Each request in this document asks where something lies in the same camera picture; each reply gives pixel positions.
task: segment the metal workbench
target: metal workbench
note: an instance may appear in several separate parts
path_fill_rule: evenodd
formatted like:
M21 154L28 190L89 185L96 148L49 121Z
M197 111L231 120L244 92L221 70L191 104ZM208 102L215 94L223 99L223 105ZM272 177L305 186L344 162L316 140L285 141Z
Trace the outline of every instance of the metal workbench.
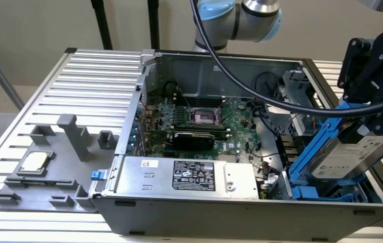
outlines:
M139 52L77 50L64 54L32 98L0 138L0 189L32 140L19 136L35 124L55 125L61 113L73 113L77 124L89 133L111 130L120 134L125 116L124 81L132 82L140 63ZM337 96L340 62L315 61ZM161 242L155 237L119 236L109 231L99 214L0 212L0 241L11 242ZM171 242L227 242L171 238ZM343 243L381 243L383 228L368 227L349 235Z

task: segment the white wall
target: white wall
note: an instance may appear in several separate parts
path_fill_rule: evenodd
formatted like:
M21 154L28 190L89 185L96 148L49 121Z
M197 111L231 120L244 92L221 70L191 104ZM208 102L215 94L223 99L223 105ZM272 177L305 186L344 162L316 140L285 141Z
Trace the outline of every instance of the white wall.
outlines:
M104 1L113 48L149 48L147 0ZM275 38L231 42L228 52L341 60L352 37L383 31L383 13L355 0L280 2L284 20ZM188 0L160 0L159 15L161 48L189 51ZM89 0L0 0L0 68L13 84L39 85L67 47L103 47Z
M0 69L39 85L67 47L103 48L89 0L0 0Z

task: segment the warning label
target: warning label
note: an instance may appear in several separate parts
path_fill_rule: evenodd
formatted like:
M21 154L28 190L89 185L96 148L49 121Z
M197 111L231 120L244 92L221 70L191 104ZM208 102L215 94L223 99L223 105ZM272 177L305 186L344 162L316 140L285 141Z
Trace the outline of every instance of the warning label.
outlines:
M215 191L213 163L175 161L172 187L175 190Z

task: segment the green circuit board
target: green circuit board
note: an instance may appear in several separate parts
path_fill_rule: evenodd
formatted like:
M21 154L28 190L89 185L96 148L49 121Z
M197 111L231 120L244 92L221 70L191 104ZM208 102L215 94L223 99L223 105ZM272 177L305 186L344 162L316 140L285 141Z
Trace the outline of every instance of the green circuit board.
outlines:
M240 98L227 99L220 107L176 106L168 99L151 100L157 112L152 112L151 128L153 121L159 122L157 129L147 130L147 156L173 157L192 159L217 159L220 155L236 155L239 162L248 163L249 151L259 142L252 107L247 107L249 100ZM217 122L201 124L193 121L193 112L215 114ZM173 148L172 136L177 132L211 134L215 136L213 149L208 151L181 151Z

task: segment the blue latch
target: blue latch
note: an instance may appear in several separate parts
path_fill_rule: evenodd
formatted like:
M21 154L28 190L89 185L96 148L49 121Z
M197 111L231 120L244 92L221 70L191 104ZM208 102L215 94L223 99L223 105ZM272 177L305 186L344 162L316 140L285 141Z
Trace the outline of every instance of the blue latch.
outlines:
M313 186L296 186L292 188L295 199L319 199L317 191Z
M91 180L92 181L103 181L104 180L104 172L101 171L92 171Z

